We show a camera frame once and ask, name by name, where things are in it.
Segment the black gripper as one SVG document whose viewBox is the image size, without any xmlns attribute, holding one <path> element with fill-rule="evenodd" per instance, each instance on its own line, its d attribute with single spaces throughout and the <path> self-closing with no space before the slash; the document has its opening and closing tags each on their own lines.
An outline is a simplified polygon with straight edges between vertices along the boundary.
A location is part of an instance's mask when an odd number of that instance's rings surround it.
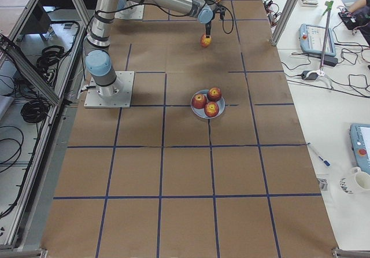
<svg viewBox="0 0 370 258">
<path fill-rule="evenodd" d="M 205 35 L 206 38 L 211 38 L 211 29 L 212 29 L 212 20 L 214 20 L 216 14 L 219 14 L 220 20 L 224 21 L 225 17 L 225 12 L 226 12 L 226 7 L 223 5 L 215 5 L 214 9 L 212 10 L 212 15 L 211 19 L 209 22 L 205 24 Z"/>
</svg>

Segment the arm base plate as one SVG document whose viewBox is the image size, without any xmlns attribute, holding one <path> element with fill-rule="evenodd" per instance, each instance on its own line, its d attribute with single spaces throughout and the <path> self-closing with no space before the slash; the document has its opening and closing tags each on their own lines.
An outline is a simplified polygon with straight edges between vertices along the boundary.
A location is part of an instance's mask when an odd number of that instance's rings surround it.
<svg viewBox="0 0 370 258">
<path fill-rule="evenodd" d="M 96 84 L 93 77 L 87 90 L 85 108 L 129 108 L 131 105 L 134 71 L 116 71 L 116 81 L 110 86 Z"/>
<path fill-rule="evenodd" d="M 133 2 L 126 2 L 125 8 L 126 10 L 120 11 L 115 13 L 116 19 L 122 19 L 122 20 L 142 20 L 143 14 L 144 14 L 144 6 L 133 6 L 135 3 Z"/>
</svg>

